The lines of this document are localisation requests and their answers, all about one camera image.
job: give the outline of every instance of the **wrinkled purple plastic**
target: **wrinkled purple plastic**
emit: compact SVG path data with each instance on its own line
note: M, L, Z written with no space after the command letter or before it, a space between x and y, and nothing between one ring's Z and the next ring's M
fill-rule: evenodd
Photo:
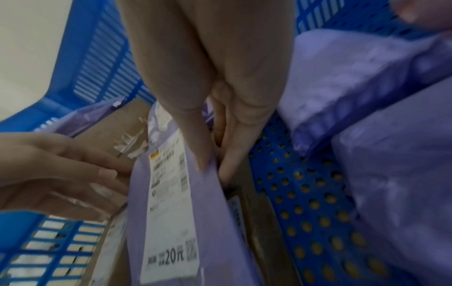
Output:
M435 36L417 41L318 29L295 39L277 111L301 156L331 137L452 74L452 47Z
M148 120L155 115L155 106ZM140 285L145 244L145 227L150 183L149 155L177 130L174 121L162 132L149 151L135 162L130 179L127 246L132 286ZM261 286L252 256L239 233L218 181L216 162L201 172L195 169L194 156L186 149L193 215L198 240L200 268L205 286ZM201 286L202 278L181 278L153 283L153 286Z
M335 136L357 229L426 286L452 285L452 78Z
M124 97L109 99L77 109L62 117L57 122L35 132L58 133L74 138L118 109Z

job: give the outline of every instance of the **beige wall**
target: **beige wall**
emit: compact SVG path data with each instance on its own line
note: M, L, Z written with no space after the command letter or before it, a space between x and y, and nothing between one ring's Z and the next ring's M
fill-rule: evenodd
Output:
M0 0L0 120L47 91L72 0Z

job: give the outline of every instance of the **blue crate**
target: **blue crate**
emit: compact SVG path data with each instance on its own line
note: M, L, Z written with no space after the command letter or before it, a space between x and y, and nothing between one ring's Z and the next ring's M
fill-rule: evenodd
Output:
M296 0L296 8L298 33L332 28L406 39L428 35L400 21L389 10L387 0ZM119 96L125 96L127 101L140 97L151 104L155 102L136 71L113 0L73 0L47 93L36 104L0 122L0 132L32 131L72 110ZM331 150L326 149L309 160L300 158L295 155L287 134L279 117L272 117L250 152L250 164L256 188L265 191L272 202L287 247L305 284L416 285L410 275L396 268L384 266L386 273L371 270L368 265L368 259L373 257L371 250L346 221L354 206L343 194L344 183ZM64 221L57 238L41 239L50 243L51 249L26 248L29 242L40 241L33 237L37 230L48 230L42 227L48 220L55 221L24 212L0 216L2 233L6 230L9 233L8 237L0 239L0 285L20 281L46 285L55 279L52 273L61 267L62 257L75 255L67 251L67 246L73 242L79 227L85 225L80 221ZM23 227L13 228L16 222ZM332 239L342 242L343 250L338 250L338 245L333 247ZM84 251L76 254L91 255ZM14 264L18 255L49 257L45 264L22 265L42 267L43 274L9 277L7 271L19 267ZM74 266L85 267L86 264L72 264ZM359 277L354 277L354 270Z

